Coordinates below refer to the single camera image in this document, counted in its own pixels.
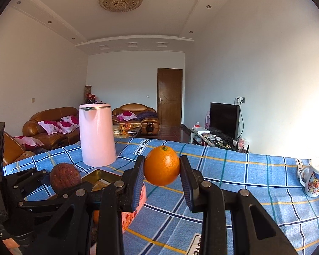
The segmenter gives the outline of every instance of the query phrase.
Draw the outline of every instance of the television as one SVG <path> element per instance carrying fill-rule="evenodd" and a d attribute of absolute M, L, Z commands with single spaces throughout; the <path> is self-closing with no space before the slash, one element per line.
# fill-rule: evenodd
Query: television
<path fill-rule="evenodd" d="M 210 103 L 211 133 L 228 136 L 232 140 L 237 138 L 239 128 L 240 106 L 234 104 Z"/>

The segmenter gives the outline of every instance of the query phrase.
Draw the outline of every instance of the orange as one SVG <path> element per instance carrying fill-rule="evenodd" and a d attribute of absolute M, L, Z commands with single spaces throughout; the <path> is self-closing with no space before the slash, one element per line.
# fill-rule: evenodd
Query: orange
<path fill-rule="evenodd" d="M 98 220 L 99 220 L 99 210 L 94 211 L 94 224 L 98 224 Z"/>
<path fill-rule="evenodd" d="M 144 162 L 144 176 L 151 184 L 165 186 L 179 175 L 179 157 L 168 146 L 158 146 L 149 152 Z"/>

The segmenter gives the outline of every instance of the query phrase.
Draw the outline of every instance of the door frame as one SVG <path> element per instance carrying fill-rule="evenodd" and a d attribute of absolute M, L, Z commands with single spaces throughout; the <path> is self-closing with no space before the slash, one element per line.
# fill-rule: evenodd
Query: door frame
<path fill-rule="evenodd" d="M 156 100 L 156 112 L 158 113 L 158 105 L 159 105 L 159 97 L 158 97 L 158 89 L 159 89 L 159 79 L 158 79 L 158 71 L 159 70 L 178 70 L 178 71 L 181 71 L 181 98 L 180 98 L 180 106 L 181 106 L 181 110 L 180 110 L 180 113 L 179 113 L 179 122 L 180 122 L 180 125 L 182 124 L 182 110 L 183 110 L 183 83 L 184 83 L 184 72 L 183 72 L 183 69 L 178 69 L 178 68 L 157 68 L 157 100 Z"/>

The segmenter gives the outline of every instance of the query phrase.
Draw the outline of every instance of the mug handle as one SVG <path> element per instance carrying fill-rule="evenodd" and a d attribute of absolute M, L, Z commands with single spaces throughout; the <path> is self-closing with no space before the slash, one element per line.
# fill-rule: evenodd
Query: mug handle
<path fill-rule="evenodd" d="M 300 180 L 301 185 L 303 185 L 304 187 L 306 186 L 306 182 L 304 182 L 304 181 L 302 180 L 301 174 L 302 174 L 305 170 L 309 169 L 310 167 L 311 167 L 311 166 L 306 166 L 306 167 L 304 167 L 304 168 L 302 169 L 301 173 L 300 173 L 299 180 Z"/>

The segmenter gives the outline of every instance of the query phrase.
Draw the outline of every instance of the printed mug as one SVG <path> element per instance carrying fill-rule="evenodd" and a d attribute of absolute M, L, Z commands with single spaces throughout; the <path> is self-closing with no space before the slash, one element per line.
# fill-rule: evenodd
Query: printed mug
<path fill-rule="evenodd" d="M 302 180 L 301 174 L 309 169 L 309 173 L 306 177 L 306 182 Z M 309 197 L 317 197 L 319 195 L 319 158 L 313 158 L 310 161 L 310 165 L 302 169 L 300 173 L 300 183 L 305 186 L 305 193 Z"/>

